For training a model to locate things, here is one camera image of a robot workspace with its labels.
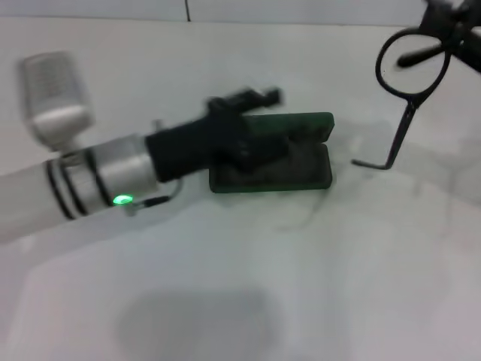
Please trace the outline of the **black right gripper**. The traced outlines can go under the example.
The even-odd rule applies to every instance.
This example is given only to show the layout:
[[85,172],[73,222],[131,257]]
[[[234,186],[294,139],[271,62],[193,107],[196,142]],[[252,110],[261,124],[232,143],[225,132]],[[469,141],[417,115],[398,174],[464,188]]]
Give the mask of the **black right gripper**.
[[[426,9],[420,29],[455,26],[452,55],[480,73],[480,36],[473,30],[480,26],[480,10],[468,10],[468,1],[425,1]],[[410,68],[445,51],[442,44],[401,55],[397,67]]]

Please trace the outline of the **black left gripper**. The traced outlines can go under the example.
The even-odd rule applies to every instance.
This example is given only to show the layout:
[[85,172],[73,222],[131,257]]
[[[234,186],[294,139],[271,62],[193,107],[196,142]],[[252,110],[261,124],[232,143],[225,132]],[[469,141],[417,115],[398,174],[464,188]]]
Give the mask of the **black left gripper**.
[[167,183],[213,164],[238,158],[243,146],[243,167],[257,168],[289,155],[285,135],[252,138],[244,113],[271,108],[282,102],[279,88],[257,92],[246,89],[225,98],[207,102],[199,119],[154,132],[145,138],[156,179]]

